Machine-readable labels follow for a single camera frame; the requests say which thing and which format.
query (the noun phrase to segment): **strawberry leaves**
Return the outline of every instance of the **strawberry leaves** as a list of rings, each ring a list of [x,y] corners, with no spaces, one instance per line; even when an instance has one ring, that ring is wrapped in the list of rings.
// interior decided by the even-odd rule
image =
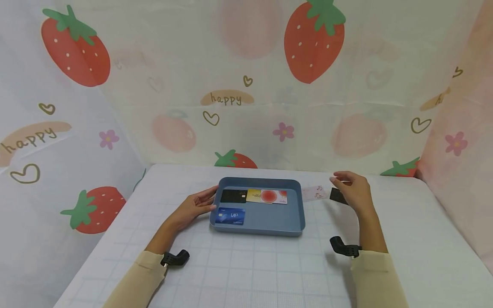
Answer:
[[[238,158],[235,157],[236,150],[230,150],[226,155],[221,156],[219,153],[215,153],[218,160],[214,164],[216,167],[235,167],[235,163],[233,161],[237,160]]]
[[[70,36],[74,41],[79,41],[79,37],[82,37],[89,45],[94,46],[94,41],[91,36],[97,35],[96,31],[90,26],[77,20],[73,13],[72,7],[67,5],[68,15],[46,8],[43,10],[43,14],[51,19],[58,21],[57,30],[64,31],[68,28]]]
[[[81,223],[88,225],[91,223],[89,213],[94,212],[98,207],[90,205],[94,201],[94,197],[87,197],[87,191],[83,190],[79,193],[79,198],[74,209],[65,209],[60,212],[61,215],[71,215],[70,227],[77,228]]]
[[[420,160],[420,157],[413,159],[412,161],[405,163],[405,164],[400,164],[397,161],[393,161],[392,165],[393,167],[390,168],[387,171],[382,172],[380,175],[390,175],[390,176],[397,176],[398,174],[400,175],[408,175],[409,170],[417,168],[417,162]]]
[[[325,30],[329,36],[336,34],[335,25],[346,22],[344,14],[334,6],[334,0],[308,0],[312,8],[308,11],[307,18],[318,16],[315,22],[315,30],[318,31],[325,25]]]

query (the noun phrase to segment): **sleeve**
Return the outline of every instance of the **sleeve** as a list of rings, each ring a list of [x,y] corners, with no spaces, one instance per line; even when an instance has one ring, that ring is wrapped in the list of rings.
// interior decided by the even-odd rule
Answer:
[[[358,308],[408,308],[406,296],[388,253],[362,250],[352,260]]]
[[[163,281],[163,255],[143,251],[108,297],[103,308],[145,308]]]

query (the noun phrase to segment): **right hand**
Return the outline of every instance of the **right hand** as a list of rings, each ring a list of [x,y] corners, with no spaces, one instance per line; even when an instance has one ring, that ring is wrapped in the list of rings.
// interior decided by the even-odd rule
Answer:
[[[358,216],[375,211],[370,184],[364,176],[351,171],[337,171],[334,172],[334,177],[331,177],[330,181],[341,191]]]

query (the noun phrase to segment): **plastic tray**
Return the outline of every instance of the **plastic tray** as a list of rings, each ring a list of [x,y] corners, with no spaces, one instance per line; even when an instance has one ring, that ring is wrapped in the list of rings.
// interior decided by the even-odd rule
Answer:
[[[252,188],[285,190],[287,204],[220,202],[224,189],[247,190]],[[297,237],[305,228],[301,185],[295,180],[225,177],[219,182],[214,204],[217,208],[211,212],[209,222],[217,231]],[[220,207],[244,209],[243,225],[216,223]]]

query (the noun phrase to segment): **finger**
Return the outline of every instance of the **finger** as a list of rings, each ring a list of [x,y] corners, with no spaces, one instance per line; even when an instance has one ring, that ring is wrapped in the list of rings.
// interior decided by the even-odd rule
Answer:
[[[207,201],[199,202],[196,206],[211,205],[214,202],[214,197],[209,198]]]
[[[332,184],[334,184],[334,186],[339,189],[342,193],[344,193],[349,187],[346,186],[344,184],[344,182],[341,182],[340,180],[338,180],[337,178],[335,177],[330,177],[330,181],[332,182]]]
[[[209,189],[206,189],[206,190],[203,190],[203,191],[198,192],[196,194],[193,194],[193,196],[199,197],[200,201],[205,201],[205,200],[209,199],[210,197],[212,197],[216,193],[216,190],[218,187],[219,187],[218,185],[213,186]]]
[[[216,208],[215,205],[198,206],[196,208],[197,216],[205,213],[209,213],[210,211],[213,211],[215,208]]]
[[[354,182],[359,177],[361,177],[359,174],[356,174],[356,173],[351,172],[351,171],[337,171],[337,172],[334,172],[334,176],[337,178],[342,178],[345,181],[351,181],[351,182]]]
[[[352,185],[352,182],[349,182],[349,180],[347,179],[344,179],[343,177],[341,176],[337,176],[336,179],[338,179],[339,181],[343,182],[344,185],[346,186],[351,186]]]

